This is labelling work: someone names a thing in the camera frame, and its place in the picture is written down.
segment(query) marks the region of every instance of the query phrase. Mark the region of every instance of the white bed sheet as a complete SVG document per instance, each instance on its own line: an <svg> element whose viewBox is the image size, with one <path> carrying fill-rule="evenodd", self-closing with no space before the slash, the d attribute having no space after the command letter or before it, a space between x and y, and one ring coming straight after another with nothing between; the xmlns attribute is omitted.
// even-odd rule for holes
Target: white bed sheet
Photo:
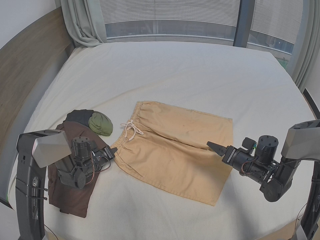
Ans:
<svg viewBox="0 0 320 240"><path fill-rule="evenodd" d="M76 49L25 131L53 129L74 109L94 109L112 120L112 135L103 137L112 144L135 103L145 100L233 118L236 147L245 137L273 135L279 139L278 161L288 128L314 119L270 53L203 43L126 42ZM13 207L16 166L9 187ZM44 218L54 232L73 240L255 239L296 218L308 198L312 168L313 162L302 162L289 191L274 203L264 199L258 183L232 170L216 206L210 206L141 182L112 162L98 178L86 218L60 213L48 202Z"/></svg>

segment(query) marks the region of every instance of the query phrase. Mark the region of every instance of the brown pants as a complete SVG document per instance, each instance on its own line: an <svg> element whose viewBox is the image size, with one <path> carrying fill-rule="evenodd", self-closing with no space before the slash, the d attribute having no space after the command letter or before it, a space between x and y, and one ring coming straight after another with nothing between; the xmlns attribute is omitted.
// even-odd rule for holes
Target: brown pants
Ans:
<svg viewBox="0 0 320 240"><path fill-rule="evenodd" d="M137 102L131 116L143 132L125 130L112 145L131 176L169 193L214 206L232 170L207 141L232 145L232 119L160 102Z"/></svg>

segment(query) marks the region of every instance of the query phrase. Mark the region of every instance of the green rolled garment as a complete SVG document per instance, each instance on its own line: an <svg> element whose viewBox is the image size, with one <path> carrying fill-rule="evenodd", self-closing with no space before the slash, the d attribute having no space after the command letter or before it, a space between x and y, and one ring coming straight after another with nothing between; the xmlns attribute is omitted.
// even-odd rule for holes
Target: green rolled garment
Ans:
<svg viewBox="0 0 320 240"><path fill-rule="evenodd" d="M110 136L112 134L113 124L111 120L101 112L94 111L88 123L89 128L98 135Z"/></svg>

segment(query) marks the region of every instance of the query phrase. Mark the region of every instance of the brown garment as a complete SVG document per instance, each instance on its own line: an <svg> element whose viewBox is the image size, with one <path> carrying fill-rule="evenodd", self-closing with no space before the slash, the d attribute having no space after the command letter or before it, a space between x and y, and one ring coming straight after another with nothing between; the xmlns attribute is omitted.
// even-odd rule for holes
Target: brown garment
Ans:
<svg viewBox="0 0 320 240"><path fill-rule="evenodd" d="M59 124L56 129L65 131L70 148L72 139L79 136L88 137L91 141L95 141L99 149L106 146L106 143L97 134L90 128L78 122L65 121L62 124ZM57 167L54 164L51 164L48 166L49 203L60 208L62 213L73 214L85 218L87 216L89 199L94 190L98 176L99 173L96 173L90 184L86 185L83 189L76 189L63 185L59 180Z"/></svg>
<svg viewBox="0 0 320 240"><path fill-rule="evenodd" d="M206 145L232 145L232 119L170 106L137 102L128 129L111 146L115 162L131 176L169 193L214 206L232 170Z"/></svg>

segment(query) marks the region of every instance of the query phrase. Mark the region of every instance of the curtain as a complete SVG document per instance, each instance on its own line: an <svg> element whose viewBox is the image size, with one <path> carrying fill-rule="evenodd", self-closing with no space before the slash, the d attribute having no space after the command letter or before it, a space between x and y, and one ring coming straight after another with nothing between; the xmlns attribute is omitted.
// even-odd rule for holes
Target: curtain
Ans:
<svg viewBox="0 0 320 240"><path fill-rule="evenodd" d="M61 0L63 18L76 46L98 46L107 42L99 0Z"/></svg>
<svg viewBox="0 0 320 240"><path fill-rule="evenodd" d="M303 0L303 13L297 41L293 47L287 72L301 92L314 68L320 48L320 0Z"/></svg>

